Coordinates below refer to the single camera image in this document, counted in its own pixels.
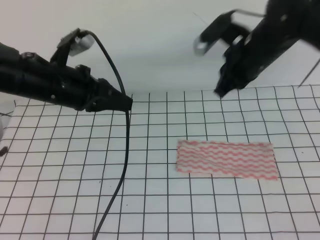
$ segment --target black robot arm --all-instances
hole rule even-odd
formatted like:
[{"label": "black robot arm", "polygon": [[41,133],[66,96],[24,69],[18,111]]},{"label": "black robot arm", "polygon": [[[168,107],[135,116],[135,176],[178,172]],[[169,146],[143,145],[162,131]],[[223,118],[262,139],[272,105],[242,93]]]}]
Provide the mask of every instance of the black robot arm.
[{"label": "black robot arm", "polygon": [[50,62],[35,53],[19,52],[0,43],[0,92],[40,100],[78,111],[129,111],[133,100],[90,68],[66,66],[68,55],[88,49],[88,33],[76,29],[64,37]]},{"label": "black robot arm", "polygon": [[269,0],[264,18],[251,32],[232,23],[234,12],[220,15],[194,46],[204,55],[218,39],[229,45],[215,89],[220,97],[246,87],[300,39],[320,50],[320,0]]}]

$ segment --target wire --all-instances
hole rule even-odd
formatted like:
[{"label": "wire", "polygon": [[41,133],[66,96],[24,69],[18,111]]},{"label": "wire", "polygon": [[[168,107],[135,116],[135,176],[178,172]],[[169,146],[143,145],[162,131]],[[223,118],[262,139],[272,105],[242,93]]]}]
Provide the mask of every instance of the wire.
[{"label": "wire", "polygon": [[302,84],[305,83],[305,81],[309,78],[309,76],[313,73],[313,71],[316,69],[316,67],[320,64],[320,58],[319,60],[315,63],[315,65],[311,68],[310,72],[308,72],[308,74],[304,77],[304,79],[302,80],[302,82],[300,83],[300,85],[298,86],[298,88],[300,88],[302,86]]},{"label": "wire", "polygon": [[116,79],[118,80],[118,83],[119,83],[119,85],[120,85],[121,92],[122,92],[123,94],[126,94],[125,87],[124,87],[124,84],[123,84],[123,82],[122,82],[122,80],[121,80],[121,77],[120,77],[120,75],[119,75],[119,72],[118,72],[118,70],[117,70],[114,62],[112,61],[111,57],[110,57],[109,54],[107,53],[107,50],[105,49],[104,45],[101,43],[101,41],[100,41],[99,38],[97,37],[97,35],[95,35],[92,31],[87,31],[87,30],[86,30],[86,31],[83,31],[82,33],[85,34],[85,35],[86,35],[86,34],[89,34],[89,35],[91,35],[91,36],[94,38],[94,40],[96,41],[96,43],[99,45],[101,51],[103,52],[104,56],[105,56],[106,59],[108,60],[110,66],[111,66],[111,68],[112,68],[112,70],[113,70],[113,72],[114,72],[114,75],[115,75]]},{"label": "wire", "polygon": [[[125,95],[126,94],[126,91],[125,91],[125,87],[124,87],[124,84],[121,80],[121,77],[119,75],[119,72],[114,64],[114,62],[112,61],[111,57],[109,56],[107,50],[105,49],[104,45],[101,43],[101,41],[99,40],[99,38],[91,31],[84,31],[83,32],[84,34],[89,34],[91,35],[94,40],[98,43],[99,47],[101,48],[104,56],[106,57],[106,59],[108,60],[115,76],[116,76],[116,79],[118,80],[118,83],[119,83],[119,86],[120,86],[120,89],[121,89],[121,92]],[[129,111],[126,111],[125,112],[125,122],[126,122],[126,133],[125,133],[125,156],[124,156],[124,165],[123,165],[123,170],[122,170],[122,174],[121,174],[121,177],[120,177],[120,180],[119,180],[119,183],[118,185],[116,186],[116,189],[110,199],[110,202],[108,204],[108,206],[106,207],[105,211],[104,211],[104,214],[99,222],[99,225],[98,227],[96,228],[95,232],[94,232],[94,235],[93,235],[93,238],[92,240],[97,240],[97,237],[98,237],[98,234],[100,232],[100,229],[102,227],[102,225],[104,224],[104,221],[109,213],[109,210],[112,206],[112,204],[114,203],[114,200],[121,188],[121,185],[122,183],[124,182],[124,179],[125,179],[125,175],[126,175],[126,171],[127,171],[127,167],[128,167],[128,159],[129,159],[129,136],[130,136],[130,118],[129,118]]]},{"label": "wire", "polygon": [[252,17],[257,17],[257,18],[264,18],[266,16],[265,14],[262,14],[262,13],[256,13],[256,12],[253,12],[253,11],[247,11],[247,10],[243,10],[243,9],[240,9],[240,8],[234,9],[234,10],[232,10],[232,12],[243,14],[243,15],[248,15],[248,16],[252,16]]}]

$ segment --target white wall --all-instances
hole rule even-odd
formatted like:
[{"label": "white wall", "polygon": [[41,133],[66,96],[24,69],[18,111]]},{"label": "white wall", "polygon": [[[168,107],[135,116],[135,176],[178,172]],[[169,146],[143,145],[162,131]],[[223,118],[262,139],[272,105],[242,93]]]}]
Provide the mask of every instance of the white wall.
[{"label": "white wall", "polygon": [[[235,8],[264,12],[267,0],[10,0],[0,9],[0,42],[50,58],[75,28],[95,32],[114,59],[128,92],[214,89],[226,50],[218,42],[202,58],[194,39],[219,14]],[[253,28],[259,19],[236,17]],[[298,42],[251,86],[298,84],[320,57]],[[97,44],[70,59],[116,84]]]}]

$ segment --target pink striped cloth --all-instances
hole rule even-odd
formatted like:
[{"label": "pink striped cloth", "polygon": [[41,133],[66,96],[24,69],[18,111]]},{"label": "pink striped cloth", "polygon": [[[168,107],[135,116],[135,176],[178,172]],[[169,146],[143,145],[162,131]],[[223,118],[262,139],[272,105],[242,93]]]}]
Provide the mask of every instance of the pink striped cloth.
[{"label": "pink striped cloth", "polygon": [[273,145],[264,142],[180,140],[176,170],[182,173],[212,174],[216,178],[277,180],[279,177]]}]

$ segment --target table surface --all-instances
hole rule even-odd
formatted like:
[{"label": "table surface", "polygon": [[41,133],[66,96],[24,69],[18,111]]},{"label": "table surface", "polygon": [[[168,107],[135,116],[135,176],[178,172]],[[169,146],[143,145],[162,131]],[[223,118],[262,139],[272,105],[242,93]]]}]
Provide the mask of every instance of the table surface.
[{"label": "table surface", "polygon": [[[134,94],[129,165],[99,239],[320,239],[320,86]],[[125,156],[121,112],[17,103],[0,239],[90,240]],[[178,139],[274,144],[278,181],[176,172]]]}]

